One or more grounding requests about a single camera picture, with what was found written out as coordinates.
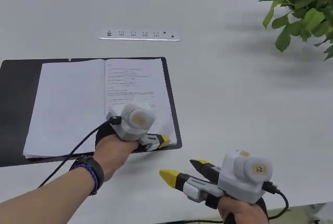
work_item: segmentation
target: hand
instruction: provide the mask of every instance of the hand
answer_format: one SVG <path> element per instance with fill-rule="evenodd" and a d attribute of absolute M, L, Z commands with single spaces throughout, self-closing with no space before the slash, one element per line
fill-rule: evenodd
<path fill-rule="evenodd" d="M 104 181 L 110 180 L 137 147 L 138 142 L 122 141 L 117 135 L 106 136 L 99 141 L 93 157 L 103 169 Z"/>
<path fill-rule="evenodd" d="M 222 219 L 225 219 L 229 213 L 233 213 L 236 224 L 268 224 L 264 211 L 258 205 L 250 205 L 224 196 L 220 199 L 217 208 Z"/>

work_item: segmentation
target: human arm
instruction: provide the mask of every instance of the human arm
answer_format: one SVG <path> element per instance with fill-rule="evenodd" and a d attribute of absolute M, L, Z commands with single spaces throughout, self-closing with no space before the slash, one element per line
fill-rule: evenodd
<path fill-rule="evenodd" d="M 236 224 L 268 224 L 266 214 L 256 204 L 250 205 L 224 196 L 220 199 L 217 208 L 223 220 L 227 218 L 229 213 L 233 213 Z"/>
<path fill-rule="evenodd" d="M 121 141 L 116 135 L 104 137 L 97 145 L 94 159 L 109 180 L 138 146 Z M 65 173 L 41 188 L 0 203 L 0 223 L 67 223 L 94 189 L 94 180 L 85 168 Z"/>

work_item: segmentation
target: gray plastic part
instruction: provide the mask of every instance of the gray plastic part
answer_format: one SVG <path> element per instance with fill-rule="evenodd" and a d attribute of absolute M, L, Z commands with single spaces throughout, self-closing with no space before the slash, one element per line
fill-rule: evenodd
<path fill-rule="evenodd" d="M 236 198 L 240 201 L 247 202 L 250 204 L 256 203 L 265 193 L 263 190 L 258 192 L 247 191 L 245 189 L 240 189 L 236 187 L 233 183 L 228 183 L 227 181 L 219 180 L 217 186 L 223 189 L 228 195 L 231 195 L 233 198 Z"/>
<path fill-rule="evenodd" d="M 223 190 L 219 189 L 217 185 L 201 181 L 193 177 L 190 177 L 185 183 L 188 183 L 193 187 L 199 189 L 200 196 L 198 200 L 193 200 L 192 198 L 189 198 L 190 200 L 195 202 L 202 202 L 206 200 L 207 193 L 210 193 L 216 197 L 222 197 L 224 195 Z"/>
<path fill-rule="evenodd" d="M 111 110 L 106 116 L 106 119 L 116 116 L 115 111 Z M 130 133 L 127 123 L 122 120 L 119 125 L 112 125 L 112 128 L 117 135 L 124 141 L 138 141 L 138 143 L 145 147 L 147 151 L 155 150 L 160 146 L 158 137 L 153 134 L 147 134 L 145 130 L 137 129 L 135 133 Z"/>

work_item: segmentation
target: black folder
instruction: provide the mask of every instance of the black folder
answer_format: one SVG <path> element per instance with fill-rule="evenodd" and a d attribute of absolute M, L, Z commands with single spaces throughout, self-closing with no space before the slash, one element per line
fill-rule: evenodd
<path fill-rule="evenodd" d="M 164 57 L 129 59 L 162 60 L 177 144 L 174 146 L 163 147 L 160 150 L 180 149 L 182 147 L 182 140 L 166 59 Z M 42 64 L 80 62 L 86 60 L 92 59 L 26 59 L 5 60 L 2 63 L 0 69 L 0 167 L 62 161 L 65 158 L 64 156 L 61 156 L 42 159 L 26 159 L 23 155 L 23 148 L 35 104 Z M 81 154 L 76 154 L 72 159 L 77 158 L 80 155 Z"/>

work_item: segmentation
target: green plant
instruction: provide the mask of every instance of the green plant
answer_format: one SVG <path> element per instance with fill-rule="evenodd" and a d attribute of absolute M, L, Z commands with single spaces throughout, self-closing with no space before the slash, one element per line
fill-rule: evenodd
<path fill-rule="evenodd" d="M 263 25 L 267 28 L 273 18 L 274 8 L 277 6 L 287 7 L 290 11 L 284 16 L 272 21 L 272 28 L 284 27 L 276 40 L 275 46 L 283 52 L 290 44 L 290 36 L 298 36 L 304 42 L 312 35 L 315 37 L 326 36 L 322 43 L 333 43 L 333 0 L 259 0 L 271 1 L 272 5 L 264 18 Z M 297 21 L 290 23 L 288 15 L 293 15 Z M 333 44 L 325 51 L 325 60 L 333 57 Z"/>

